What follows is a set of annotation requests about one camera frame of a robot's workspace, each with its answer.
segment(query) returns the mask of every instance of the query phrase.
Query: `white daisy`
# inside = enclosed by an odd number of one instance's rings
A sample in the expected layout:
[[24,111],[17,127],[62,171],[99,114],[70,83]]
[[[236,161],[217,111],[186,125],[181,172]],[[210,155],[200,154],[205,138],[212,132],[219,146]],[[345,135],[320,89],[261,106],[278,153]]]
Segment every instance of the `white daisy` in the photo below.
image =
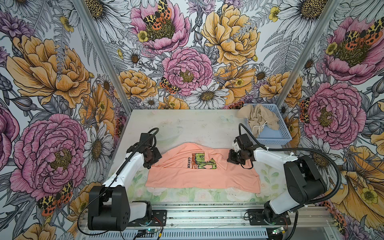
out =
[[3,0],[7,8],[23,17],[35,17],[39,14],[40,5],[36,0]]
[[283,22],[277,29],[285,32],[283,38],[292,34],[292,40],[298,38],[303,43],[315,28],[327,0],[283,0],[277,17]]
[[129,49],[124,55],[124,62],[127,63],[131,67],[138,67],[143,63],[140,49]]
[[345,15],[351,11],[351,8],[348,3],[341,3],[338,5],[336,12],[331,17],[329,22],[329,28],[336,30],[340,23],[344,21]]
[[[344,161],[338,155],[329,153],[331,150],[328,142],[323,142],[322,139],[316,138],[314,135],[312,138],[302,137],[300,139],[299,147],[306,147],[315,150],[319,150],[322,153],[325,153],[328,157],[330,157],[336,165],[343,165]],[[327,184],[327,189],[333,189],[333,185],[330,183],[329,178],[332,179],[332,182],[336,184],[337,175],[333,166],[320,154],[311,153],[307,151],[300,151],[301,155],[310,156],[313,159],[317,169],[319,170],[321,176],[323,177],[325,183]],[[347,180],[344,176],[341,176],[341,182],[343,184],[347,184]]]
[[224,96],[229,95],[229,89],[218,89],[219,84],[215,83],[210,88],[202,85],[192,95],[185,99],[190,109],[218,109],[225,105]]
[[289,112],[288,105],[283,102],[281,104],[281,106],[279,107],[279,111],[280,111],[281,116],[283,118],[286,118],[286,116],[288,116],[288,112]]
[[96,133],[95,127],[91,127],[91,141],[84,145],[84,162],[82,167],[86,167],[86,180],[90,182],[102,182],[106,177],[109,155],[112,153],[112,135],[107,131],[107,125],[103,122]]
[[[58,3],[63,9],[64,16],[69,19],[69,24],[74,27],[79,26],[80,35],[84,39],[85,28],[74,8],[73,1],[77,0],[58,0]],[[85,3],[105,42],[110,43],[124,38],[122,32],[127,31],[124,25],[129,23],[129,1],[85,0]]]
[[302,71],[309,73],[318,60],[319,58],[316,56],[316,54],[312,53],[309,59],[305,62]]
[[155,3],[156,3],[155,0],[131,0],[132,7],[137,7],[140,4],[143,5],[144,8],[147,8],[148,4],[154,7]]
[[148,109],[157,109],[159,106],[159,100],[155,97],[149,97],[143,100],[143,104]]
[[355,7],[350,16],[359,16],[359,22],[367,18],[366,23],[379,20],[384,17],[384,1],[382,0],[352,0],[351,7]]
[[264,81],[272,75],[272,71],[268,67],[258,68],[255,73],[257,81]]
[[99,79],[99,82],[101,83],[101,86],[103,87],[103,89],[105,89],[109,92],[109,90],[112,86],[111,79],[109,78],[109,76],[108,75],[102,75]]

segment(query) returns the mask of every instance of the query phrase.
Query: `beige cloth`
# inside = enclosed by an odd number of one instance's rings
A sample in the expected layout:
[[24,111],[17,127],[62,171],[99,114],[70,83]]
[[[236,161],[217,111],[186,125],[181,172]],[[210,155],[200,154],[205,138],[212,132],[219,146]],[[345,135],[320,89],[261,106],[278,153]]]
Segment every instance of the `beige cloth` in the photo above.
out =
[[250,104],[245,105],[237,112],[237,117],[248,118],[249,126],[255,137],[263,131],[266,125],[272,130],[279,130],[279,118],[261,104],[257,104],[255,107]]

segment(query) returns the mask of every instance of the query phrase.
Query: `purple flower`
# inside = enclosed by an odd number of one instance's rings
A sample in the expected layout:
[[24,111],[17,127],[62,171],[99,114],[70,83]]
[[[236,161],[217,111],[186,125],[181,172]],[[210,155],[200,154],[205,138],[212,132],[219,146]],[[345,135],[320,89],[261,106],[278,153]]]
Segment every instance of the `purple flower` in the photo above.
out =
[[234,8],[242,8],[244,6],[244,0],[225,0],[224,3],[230,5],[233,5]]
[[349,146],[366,120],[359,92],[347,83],[322,83],[310,97],[307,113],[304,131],[308,137],[315,135],[336,150]]
[[358,18],[347,17],[339,25],[334,31],[334,36],[330,36],[328,39],[325,61],[321,66],[327,76],[357,85],[364,83],[384,68],[383,37],[372,45],[367,45],[362,41],[353,50],[346,49],[344,40],[346,32],[361,32],[363,29],[368,29],[373,23],[374,21],[359,22]]
[[246,94],[244,97],[240,98],[240,101],[244,103],[253,103],[255,96],[253,94]]
[[159,30],[147,27],[143,21],[145,17],[155,14],[157,3],[155,7],[149,5],[144,8],[141,5],[140,8],[131,9],[131,25],[133,25],[131,31],[133,34],[137,34],[139,41],[152,54],[158,55],[163,52],[174,51],[180,46],[185,46],[188,42],[190,33],[189,18],[184,18],[177,4],[173,6],[170,1],[167,1],[167,3],[172,11],[172,16],[170,20],[166,21],[166,27]]
[[210,12],[215,11],[215,0],[189,0],[188,2],[189,13],[200,12],[201,10],[208,15]]
[[7,34],[11,39],[14,37],[21,38],[22,35],[31,37],[35,30],[25,23],[23,20],[12,17],[8,12],[0,12],[0,31]]
[[0,170],[5,167],[12,152],[12,142],[19,134],[16,118],[7,108],[0,106]]
[[7,61],[7,56],[9,56],[9,54],[4,49],[4,47],[0,47],[0,66],[5,67],[5,63]]
[[193,48],[179,48],[171,57],[163,60],[164,77],[173,86],[180,88],[182,96],[212,81],[212,64],[208,56]]
[[347,224],[347,232],[350,240],[371,240],[369,233],[360,226],[360,223],[348,215],[344,215]]
[[26,127],[14,147],[17,168],[10,178],[11,189],[38,200],[55,195],[70,181],[77,187],[85,175],[81,165],[86,142],[84,128],[65,114]]

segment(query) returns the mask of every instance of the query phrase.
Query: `pink peony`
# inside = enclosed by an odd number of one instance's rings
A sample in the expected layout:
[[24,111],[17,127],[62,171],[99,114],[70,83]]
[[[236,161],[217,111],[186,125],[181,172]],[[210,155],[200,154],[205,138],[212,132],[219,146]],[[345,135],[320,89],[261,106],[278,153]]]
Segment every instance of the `pink peony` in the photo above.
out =
[[[173,6],[170,1],[167,1],[167,3],[168,7],[172,10],[171,24],[174,26],[174,33],[171,38],[162,37],[160,39],[155,39],[154,41],[151,39],[144,41],[144,46],[153,54],[174,51],[180,46],[185,46],[188,42],[190,33],[189,18],[184,18],[184,15],[180,12],[177,4]],[[143,19],[149,15],[155,15],[156,11],[157,3],[154,7],[148,5],[147,8],[144,8],[140,5],[140,8],[132,8],[131,25],[134,26],[131,28],[132,33],[138,34],[140,31],[146,31],[147,25],[144,23]]]
[[24,129],[15,144],[18,168],[11,175],[11,189],[31,193],[37,200],[60,192],[65,184],[77,187],[85,175],[83,164],[87,134],[65,114],[36,121]]
[[208,56],[193,48],[179,48],[171,57],[163,60],[164,77],[180,88],[180,95],[189,96],[191,91],[212,81],[212,64]]
[[310,122],[304,124],[305,133],[329,142],[336,150],[349,146],[366,120],[359,92],[347,83],[322,83],[310,97],[308,116]]
[[375,76],[384,67],[384,37],[381,37],[373,45],[359,45],[354,50],[349,51],[345,48],[345,34],[355,30],[362,32],[368,29],[374,21],[366,23],[364,19],[347,17],[334,31],[334,36],[328,39],[328,48],[337,43],[337,48],[333,51],[327,49],[327,55],[322,63],[322,68],[327,76],[331,75],[339,81],[349,81],[357,85],[362,84],[369,78]]
[[0,170],[5,167],[11,156],[12,142],[19,131],[19,123],[16,118],[7,108],[0,106]]

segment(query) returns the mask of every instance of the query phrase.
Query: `black cable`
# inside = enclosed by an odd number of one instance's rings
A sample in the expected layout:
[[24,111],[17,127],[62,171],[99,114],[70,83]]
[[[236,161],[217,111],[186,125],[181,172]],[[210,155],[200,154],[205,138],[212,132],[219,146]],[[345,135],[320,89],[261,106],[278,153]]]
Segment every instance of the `black cable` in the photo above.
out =
[[120,236],[121,236],[121,238],[122,238],[123,240],[125,240],[125,238],[122,236],[122,233],[121,233],[121,231],[120,231]]
[[245,168],[245,167],[243,167],[242,164],[240,164],[240,165],[241,165],[241,167],[244,168],[244,169],[252,169],[252,168],[253,168],[253,162],[252,162],[252,161],[251,161],[251,165],[252,165],[252,166],[251,166],[250,168]]
[[[117,180],[117,176],[114,178],[114,180],[111,182],[111,184],[102,192],[100,193],[97,198],[101,197],[108,189],[110,186],[112,186],[112,184]],[[79,222],[80,222],[80,216],[83,214],[84,210],[88,208],[88,206],[93,202],[95,201],[97,198],[93,199],[92,201],[90,201],[86,206],[85,208],[83,208],[79,214],[79,217],[77,218],[77,229],[82,233],[82,234],[85,234],[85,235],[88,235],[88,236],[97,236],[97,235],[101,235],[101,234],[104,234],[106,232],[109,232],[108,231],[104,231],[104,232],[101,232],[101,233],[86,233],[86,232],[83,232],[81,229],[80,229],[80,226],[79,226]]]
[[312,152],[312,153],[317,153],[319,155],[322,155],[332,166],[333,168],[335,169],[336,171],[336,175],[337,175],[337,181],[336,181],[336,185],[335,187],[333,188],[333,190],[327,194],[326,196],[323,196],[321,198],[318,198],[318,199],[313,199],[313,200],[310,200],[308,202],[306,202],[305,204],[308,205],[308,204],[314,204],[314,203],[318,203],[318,202],[323,202],[325,200],[328,200],[330,199],[331,197],[333,197],[337,192],[338,190],[340,189],[341,187],[341,172],[340,172],[340,169],[337,167],[336,163],[330,158],[328,157],[326,154],[324,154],[323,152],[319,151],[319,150],[316,150],[316,149],[311,149],[311,148],[306,148],[306,147],[288,147],[288,148],[266,148],[264,144],[261,144],[259,141],[257,141],[257,139],[255,138],[255,136],[252,134],[252,132],[250,132],[245,126],[244,124],[242,123],[239,123],[239,135],[241,135],[241,127],[243,127],[247,133],[252,137],[252,139],[258,144],[260,145],[260,147],[266,151],[273,151],[273,152],[283,152],[283,151],[307,151],[307,152]]
[[151,237],[153,237],[153,235],[154,235],[153,233],[141,232],[141,233],[137,233],[136,236],[133,238],[133,240],[136,240],[136,238],[144,236],[146,234],[152,234]]
[[144,145],[144,143],[148,142],[149,140],[151,140],[158,132],[159,132],[159,128],[158,127],[155,127],[155,128],[152,128],[151,130],[149,130],[148,133],[150,132],[153,132],[155,130],[155,133],[152,133],[148,138],[147,140],[145,140],[144,142],[141,142],[138,146],[135,146],[135,149],[134,151],[129,155],[129,157],[126,158],[126,160],[124,161],[124,163],[120,166],[120,168],[116,171],[116,176],[119,175],[121,173],[121,171],[124,169],[125,165],[127,165],[127,163],[131,160],[131,158],[133,157],[133,155],[138,151],[138,149]]
[[[116,171],[116,177],[113,179],[113,181],[111,182],[111,184],[102,192],[100,193],[97,198],[101,197],[108,189],[109,187],[112,186],[112,184],[117,180],[118,178],[118,175],[121,173],[121,171],[123,170],[123,168],[125,167],[125,165],[130,161],[130,159],[133,157],[133,155],[137,152],[137,150],[144,145],[144,143],[148,142],[149,140],[151,140],[152,138],[155,137],[155,135],[159,132],[159,128],[158,127],[155,127],[155,128],[152,128],[148,133],[151,133],[153,132],[154,130],[156,130],[155,133],[151,134],[144,142],[140,143],[137,147],[135,147],[135,150],[126,158],[126,160],[124,161],[124,164],[120,166],[119,170]],[[86,233],[86,232],[83,232],[81,229],[80,229],[80,226],[79,226],[79,221],[80,221],[80,216],[83,214],[83,212],[85,211],[85,209],[88,208],[88,206],[93,202],[95,201],[97,198],[93,199],[92,201],[90,201],[86,206],[85,208],[83,208],[83,210],[80,212],[79,214],[79,217],[77,218],[77,228],[78,230],[82,233],[82,234],[85,234],[85,235],[88,235],[88,236],[97,236],[97,235],[101,235],[101,234],[104,234],[106,232],[109,232],[109,231],[104,231],[104,232],[101,232],[101,233],[94,233],[94,234],[90,234],[90,233]]]
[[293,222],[292,231],[289,233],[288,237],[285,240],[290,240],[292,238],[292,236],[293,236],[293,233],[296,230],[297,219],[299,218],[299,212],[296,210],[296,211],[294,211],[294,213],[295,213],[295,221]]

